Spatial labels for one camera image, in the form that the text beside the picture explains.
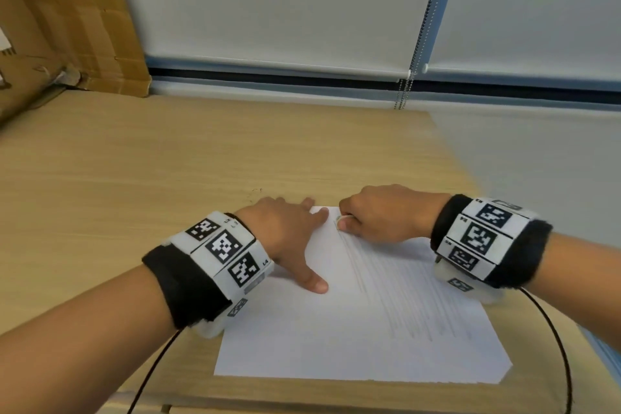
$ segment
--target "wooden table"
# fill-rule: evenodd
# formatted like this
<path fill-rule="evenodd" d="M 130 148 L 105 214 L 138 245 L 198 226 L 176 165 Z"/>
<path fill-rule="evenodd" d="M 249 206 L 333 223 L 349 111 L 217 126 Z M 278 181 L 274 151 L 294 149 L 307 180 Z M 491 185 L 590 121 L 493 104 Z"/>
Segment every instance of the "wooden table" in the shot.
<path fill-rule="evenodd" d="M 264 195 L 336 205 L 394 182 L 476 193 L 427 113 L 66 92 L 0 131 L 0 332 L 131 268 L 211 210 Z M 560 412 L 563 365 L 541 315 L 517 292 L 487 312 L 514 364 L 499 385 L 214 377 L 220 339 L 187 331 L 146 395 L 229 410 Z M 621 392 L 576 325 L 550 312 L 574 412 L 620 412 Z"/>

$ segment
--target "wristband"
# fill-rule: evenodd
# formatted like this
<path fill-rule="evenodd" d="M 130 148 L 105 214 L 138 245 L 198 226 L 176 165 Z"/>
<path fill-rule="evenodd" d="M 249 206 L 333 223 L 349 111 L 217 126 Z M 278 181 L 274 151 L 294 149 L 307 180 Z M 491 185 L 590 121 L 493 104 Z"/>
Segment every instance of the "wristband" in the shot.
<path fill-rule="evenodd" d="M 456 195 L 439 215 L 431 248 L 475 280 L 493 288 L 519 288 L 535 275 L 552 230 L 536 218 L 502 200 Z"/>
<path fill-rule="evenodd" d="M 196 326 L 205 337 L 220 333 L 274 269 L 245 224 L 219 212 L 170 237 L 143 263 L 157 277 L 175 327 Z"/>

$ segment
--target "left hand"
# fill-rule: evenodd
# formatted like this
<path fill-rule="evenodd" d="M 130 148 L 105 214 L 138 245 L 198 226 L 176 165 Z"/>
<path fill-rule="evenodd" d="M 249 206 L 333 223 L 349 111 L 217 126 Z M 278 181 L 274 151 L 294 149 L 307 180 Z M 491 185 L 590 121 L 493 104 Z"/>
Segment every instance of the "left hand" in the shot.
<path fill-rule="evenodd" d="M 289 270 L 296 282 L 314 293 L 326 293 L 328 283 L 306 264 L 304 251 L 313 231 L 328 219 L 328 209 L 311 214 L 312 198 L 299 205 L 284 198 L 261 198 L 235 214 L 250 228 L 270 258 Z"/>

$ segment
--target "forearm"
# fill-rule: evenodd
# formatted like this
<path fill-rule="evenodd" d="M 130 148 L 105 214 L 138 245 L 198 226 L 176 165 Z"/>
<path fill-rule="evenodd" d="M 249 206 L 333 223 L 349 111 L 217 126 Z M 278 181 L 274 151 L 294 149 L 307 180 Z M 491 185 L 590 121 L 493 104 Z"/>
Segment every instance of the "forearm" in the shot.
<path fill-rule="evenodd" d="M 552 233 L 527 289 L 621 351 L 621 252 Z"/>
<path fill-rule="evenodd" d="M 85 414 L 175 333 L 144 266 L 0 336 L 0 411 Z"/>

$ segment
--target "white paper sheet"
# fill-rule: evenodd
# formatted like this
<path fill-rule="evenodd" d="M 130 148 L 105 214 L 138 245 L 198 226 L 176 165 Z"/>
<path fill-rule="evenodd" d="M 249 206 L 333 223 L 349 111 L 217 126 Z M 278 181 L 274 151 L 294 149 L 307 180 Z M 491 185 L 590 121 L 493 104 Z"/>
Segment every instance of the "white paper sheet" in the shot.
<path fill-rule="evenodd" d="M 337 231 L 338 215 L 306 251 L 330 291 L 277 269 L 226 329 L 215 374 L 499 383 L 511 362 L 481 304 L 433 277 L 429 240 L 370 245 Z"/>

